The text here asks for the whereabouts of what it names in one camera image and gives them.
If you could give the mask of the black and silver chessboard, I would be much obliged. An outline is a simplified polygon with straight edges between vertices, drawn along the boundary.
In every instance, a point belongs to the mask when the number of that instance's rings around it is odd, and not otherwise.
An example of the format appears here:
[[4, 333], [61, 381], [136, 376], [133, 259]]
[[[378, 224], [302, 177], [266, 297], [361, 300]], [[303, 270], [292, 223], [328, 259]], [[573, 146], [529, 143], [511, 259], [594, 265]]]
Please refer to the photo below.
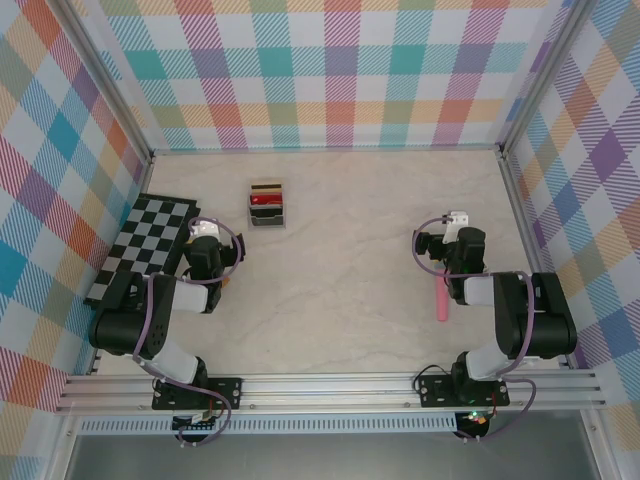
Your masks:
[[141, 193], [84, 303], [97, 308], [115, 274], [120, 271], [143, 275], [174, 274], [189, 236], [188, 223], [199, 213], [195, 200]]

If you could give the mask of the grey metal shelf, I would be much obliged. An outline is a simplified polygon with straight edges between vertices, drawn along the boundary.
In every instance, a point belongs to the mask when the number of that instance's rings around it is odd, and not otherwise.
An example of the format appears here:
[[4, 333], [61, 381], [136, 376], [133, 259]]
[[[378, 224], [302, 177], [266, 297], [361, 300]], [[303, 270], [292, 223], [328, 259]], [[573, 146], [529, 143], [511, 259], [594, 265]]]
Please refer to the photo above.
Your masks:
[[65, 480], [600, 480], [580, 443], [463, 444], [428, 434], [226, 436], [202, 448], [164, 436], [83, 436]]

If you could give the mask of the aluminium side rail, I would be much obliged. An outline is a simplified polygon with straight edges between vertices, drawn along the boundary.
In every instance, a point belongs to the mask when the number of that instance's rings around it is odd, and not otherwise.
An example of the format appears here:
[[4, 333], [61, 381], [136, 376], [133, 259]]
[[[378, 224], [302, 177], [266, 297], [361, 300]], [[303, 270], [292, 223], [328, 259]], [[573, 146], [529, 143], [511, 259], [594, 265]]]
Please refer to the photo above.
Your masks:
[[[148, 191], [154, 166], [155, 166], [155, 157], [151, 156], [149, 163], [145, 167], [144, 174], [142, 176], [142, 182], [140, 185], [139, 194], [146, 193]], [[94, 375], [98, 373], [99, 363], [103, 356], [102, 351], [96, 348], [94, 348], [91, 351], [91, 353], [92, 353], [92, 356], [90, 358], [90, 362], [87, 365], [87, 369], [85, 372], [86, 375]]]
[[[541, 265], [539, 252], [533, 245], [532, 228], [527, 223], [524, 204], [518, 192], [507, 160], [498, 160], [505, 188], [511, 203], [529, 266]], [[556, 274], [532, 272], [527, 275], [533, 293], [529, 294], [526, 280], [504, 280], [499, 283], [505, 294], [505, 324], [509, 327], [502, 336], [518, 353], [524, 345], [526, 333], [531, 333], [526, 357], [553, 359], [569, 355], [577, 345], [577, 331], [563, 289]]]

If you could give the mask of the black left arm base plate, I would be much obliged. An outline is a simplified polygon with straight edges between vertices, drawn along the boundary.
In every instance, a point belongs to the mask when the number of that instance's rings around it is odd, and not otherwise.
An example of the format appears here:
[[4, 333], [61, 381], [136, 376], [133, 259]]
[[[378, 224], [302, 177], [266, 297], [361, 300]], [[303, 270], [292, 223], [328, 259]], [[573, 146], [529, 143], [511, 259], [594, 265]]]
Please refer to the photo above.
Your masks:
[[[224, 408], [224, 402], [222, 400], [211, 397], [209, 394], [195, 392], [170, 383], [161, 382], [160, 380], [154, 380], [152, 388], [154, 393], [151, 408], [153, 410], [220, 411]], [[241, 378], [210, 377], [205, 389], [226, 398], [232, 410], [239, 408], [242, 393]]]

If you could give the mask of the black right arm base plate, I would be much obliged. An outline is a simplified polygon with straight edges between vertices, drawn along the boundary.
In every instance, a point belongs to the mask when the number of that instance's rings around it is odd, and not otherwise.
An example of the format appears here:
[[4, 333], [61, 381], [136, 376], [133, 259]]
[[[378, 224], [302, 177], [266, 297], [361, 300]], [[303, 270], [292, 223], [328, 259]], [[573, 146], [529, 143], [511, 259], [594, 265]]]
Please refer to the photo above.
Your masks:
[[498, 381], [465, 380], [458, 382], [451, 375], [423, 375], [418, 380], [422, 408], [504, 407], [510, 405], [506, 384]]

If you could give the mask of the aluminium back rail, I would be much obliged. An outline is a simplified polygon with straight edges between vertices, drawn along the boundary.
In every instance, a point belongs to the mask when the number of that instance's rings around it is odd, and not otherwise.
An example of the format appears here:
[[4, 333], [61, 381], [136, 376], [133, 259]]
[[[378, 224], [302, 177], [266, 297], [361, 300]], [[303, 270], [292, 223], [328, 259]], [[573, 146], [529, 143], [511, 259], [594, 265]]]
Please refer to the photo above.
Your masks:
[[187, 155], [272, 154], [272, 153], [319, 153], [319, 152], [408, 152], [408, 151], [499, 151], [499, 144], [441, 144], [414, 146], [310, 146], [278, 148], [232, 148], [232, 149], [155, 149], [154, 157]]

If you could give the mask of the aluminium mounting rail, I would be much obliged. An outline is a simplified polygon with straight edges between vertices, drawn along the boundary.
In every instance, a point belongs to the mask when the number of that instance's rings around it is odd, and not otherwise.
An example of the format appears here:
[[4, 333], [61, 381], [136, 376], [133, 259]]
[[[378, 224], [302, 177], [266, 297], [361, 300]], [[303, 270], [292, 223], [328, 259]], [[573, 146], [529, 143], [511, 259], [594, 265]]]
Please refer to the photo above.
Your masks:
[[[411, 373], [231, 374], [241, 378], [242, 414], [558, 411], [602, 409], [605, 395], [590, 370], [521, 370], [506, 384], [510, 405], [504, 407], [422, 408], [418, 380]], [[146, 375], [72, 376], [55, 409], [59, 415], [129, 415], [202, 413], [205, 410], [157, 411], [151, 408], [153, 379]]]

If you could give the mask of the aluminium frame post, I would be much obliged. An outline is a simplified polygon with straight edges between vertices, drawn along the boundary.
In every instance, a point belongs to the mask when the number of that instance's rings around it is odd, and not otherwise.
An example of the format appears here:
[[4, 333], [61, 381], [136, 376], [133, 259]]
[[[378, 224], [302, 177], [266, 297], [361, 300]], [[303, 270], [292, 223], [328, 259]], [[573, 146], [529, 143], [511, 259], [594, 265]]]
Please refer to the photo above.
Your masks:
[[549, 53], [541, 63], [541, 70], [532, 84], [529, 95], [525, 98], [522, 107], [516, 115], [514, 122], [508, 130], [504, 142], [501, 144], [501, 157], [506, 160], [513, 152], [519, 139], [526, 131], [535, 110], [541, 103], [546, 91], [553, 83], [560, 68], [563, 65], [572, 45], [581, 32], [584, 23], [597, 4], [598, 0], [576, 0], [569, 11], [565, 22], [562, 24], [556, 40], [551, 44]]
[[89, 75], [94, 80], [98, 90], [103, 94], [137, 154], [145, 160], [147, 165], [151, 164], [152, 151], [148, 142], [145, 140], [142, 130], [120, 94], [115, 80], [70, 1], [46, 0], [46, 2], [70, 38]]

